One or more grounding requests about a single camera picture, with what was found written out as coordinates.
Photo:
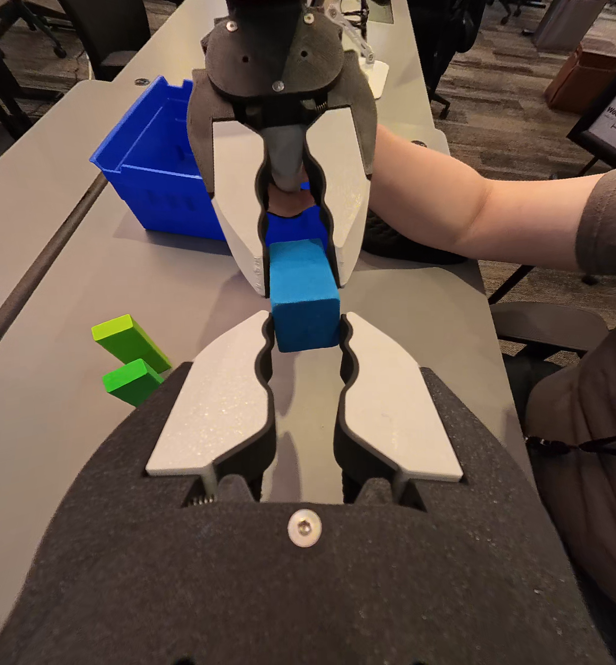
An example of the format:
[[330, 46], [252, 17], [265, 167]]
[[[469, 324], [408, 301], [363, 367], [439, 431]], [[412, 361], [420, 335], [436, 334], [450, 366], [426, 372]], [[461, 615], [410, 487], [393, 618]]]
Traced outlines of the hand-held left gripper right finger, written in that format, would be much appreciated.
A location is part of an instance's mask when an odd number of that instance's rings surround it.
[[339, 343], [334, 456], [347, 482], [382, 478], [394, 494], [410, 480], [459, 483], [464, 472], [419, 363], [354, 312], [341, 316]]

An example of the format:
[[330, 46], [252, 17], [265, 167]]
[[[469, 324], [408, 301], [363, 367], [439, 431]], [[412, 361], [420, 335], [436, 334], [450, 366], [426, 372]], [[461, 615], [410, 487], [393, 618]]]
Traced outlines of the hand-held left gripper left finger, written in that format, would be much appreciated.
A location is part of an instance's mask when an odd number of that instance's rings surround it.
[[277, 443], [274, 340], [271, 313], [259, 311], [200, 351], [146, 463], [149, 476], [198, 477], [214, 494], [221, 479], [238, 475], [262, 493]]

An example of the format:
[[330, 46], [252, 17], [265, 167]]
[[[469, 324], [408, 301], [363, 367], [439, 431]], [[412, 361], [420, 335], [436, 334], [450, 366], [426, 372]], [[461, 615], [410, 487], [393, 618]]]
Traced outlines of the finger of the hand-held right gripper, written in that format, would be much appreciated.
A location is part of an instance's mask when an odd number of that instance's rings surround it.
[[265, 165], [263, 138], [238, 121], [213, 126], [214, 193], [212, 205], [229, 250], [254, 291], [267, 297], [265, 215], [258, 179]]
[[305, 168], [327, 228], [329, 263], [342, 288], [359, 259], [370, 194], [349, 107], [327, 110], [307, 129]]

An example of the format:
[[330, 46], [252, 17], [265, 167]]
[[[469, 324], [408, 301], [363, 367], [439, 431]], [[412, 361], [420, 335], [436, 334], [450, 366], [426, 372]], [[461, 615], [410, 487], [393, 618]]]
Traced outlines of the green wooden block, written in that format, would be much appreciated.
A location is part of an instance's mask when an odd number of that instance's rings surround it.
[[140, 358], [105, 374], [102, 381], [109, 395], [137, 408], [157, 390], [164, 378]]
[[98, 345], [123, 364], [143, 360], [159, 374], [172, 368], [169, 358], [129, 314], [93, 326], [91, 334]]

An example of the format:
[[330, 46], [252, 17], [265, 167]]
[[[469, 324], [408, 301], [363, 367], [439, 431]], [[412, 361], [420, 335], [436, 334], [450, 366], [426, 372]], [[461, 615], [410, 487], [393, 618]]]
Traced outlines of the blue plastic bin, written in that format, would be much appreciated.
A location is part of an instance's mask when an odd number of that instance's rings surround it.
[[191, 93], [156, 77], [90, 161], [147, 231], [225, 242], [187, 136]]

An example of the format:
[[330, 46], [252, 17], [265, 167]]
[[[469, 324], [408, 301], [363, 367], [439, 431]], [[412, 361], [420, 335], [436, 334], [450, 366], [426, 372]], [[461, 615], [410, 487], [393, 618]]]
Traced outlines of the blue arch block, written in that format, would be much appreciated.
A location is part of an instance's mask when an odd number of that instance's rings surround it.
[[281, 353], [338, 344], [340, 297], [318, 239], [272, 243], [270, 302]]

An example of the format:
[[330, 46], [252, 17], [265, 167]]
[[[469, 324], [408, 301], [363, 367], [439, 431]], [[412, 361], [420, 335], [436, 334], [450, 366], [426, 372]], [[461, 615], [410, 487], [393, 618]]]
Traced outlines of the person's right forearm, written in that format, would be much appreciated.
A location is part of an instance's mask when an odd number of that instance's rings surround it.
[[575, 272], [581, 216], [602, 178], [487, 179], [378, 124], [369, 207], [422, 245], [469, 259]]

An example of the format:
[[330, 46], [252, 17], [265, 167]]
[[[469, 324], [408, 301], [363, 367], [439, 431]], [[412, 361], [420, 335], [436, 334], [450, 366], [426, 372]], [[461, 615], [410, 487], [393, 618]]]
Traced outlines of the person's right hand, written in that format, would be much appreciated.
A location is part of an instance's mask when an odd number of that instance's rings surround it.
[[315, 199], [309, 189], [299, 188], [296, 191], [284, 191], [271, 182], [267, 188], [267, 206], [269, 214], [290, 219], [301, 215], [305, 210], [315, 206]]

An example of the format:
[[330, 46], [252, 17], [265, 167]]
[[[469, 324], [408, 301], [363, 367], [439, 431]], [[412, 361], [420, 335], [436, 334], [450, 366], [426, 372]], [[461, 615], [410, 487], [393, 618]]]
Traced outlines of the white desk stand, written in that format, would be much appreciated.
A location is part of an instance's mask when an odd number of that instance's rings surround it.
[[323, 11], [327, 18], [337, 25], [345, 36], [345, 45], [350, 45], [359, 57], [359, 67], [365, 75], [372, 95], [380, 100], [385, 89], [389, 66], [379, 61], [368, 42], [368, 1], [360, 1], [359, 8], [343, 10], [342, 1], [324, 1]]

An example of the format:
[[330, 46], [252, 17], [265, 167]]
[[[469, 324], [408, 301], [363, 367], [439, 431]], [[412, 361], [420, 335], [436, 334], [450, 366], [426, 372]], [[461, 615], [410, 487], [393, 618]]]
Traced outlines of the black office chair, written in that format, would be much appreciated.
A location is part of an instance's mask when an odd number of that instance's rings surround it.
[[112, 82], [151, 38], [143, 1], [60, 1], [97, 80]]
[[450, 102], [437, 94], [440, 79], [454, 55], [474, 45], [485, 6], [485, 1], [408, 2], [429, 101], [444, 106], [440, 119], [446, 119], [450, 110]]
[[53, 29], [74, 30], [71, 20], [62, 12], [32, 1], [6, 1], [0, 5], [0, 39], [18, 22], [23, 21], [31, 31], [39, 30], [52, 42], [53, 52], [59, 59], [67, 52]]

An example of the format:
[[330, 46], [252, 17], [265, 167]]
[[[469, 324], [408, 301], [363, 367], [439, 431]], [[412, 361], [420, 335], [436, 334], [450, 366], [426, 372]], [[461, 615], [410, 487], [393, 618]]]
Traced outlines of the person's torso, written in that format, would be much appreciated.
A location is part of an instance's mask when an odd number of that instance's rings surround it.
[[[616, 277], [616, 170], [589, 196], [575, 253], [582, 271]], [[536, 459], [536, 485], [571, 558], [616, 604], [616, 456], [578, 449], [616, 436], [616, 328], [577, 365], [533, 388], [526, 431], [570, 446]]]

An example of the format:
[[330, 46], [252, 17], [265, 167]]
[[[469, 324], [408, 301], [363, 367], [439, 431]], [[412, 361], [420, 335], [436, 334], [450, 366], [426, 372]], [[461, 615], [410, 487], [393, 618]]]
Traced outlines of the brown box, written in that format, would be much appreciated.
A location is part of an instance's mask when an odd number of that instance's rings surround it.
[[616, 55], [580, 43], [545, 89], [550, 110], [582, 115], [616, 77]]

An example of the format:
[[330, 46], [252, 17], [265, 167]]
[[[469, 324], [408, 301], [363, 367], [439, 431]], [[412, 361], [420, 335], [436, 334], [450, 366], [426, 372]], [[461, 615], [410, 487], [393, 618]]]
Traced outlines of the grey trash bin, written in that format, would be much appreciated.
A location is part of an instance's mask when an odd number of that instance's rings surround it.
[[531, 36], [538, 51], [574, 51], [607, 1], [552, 1]]

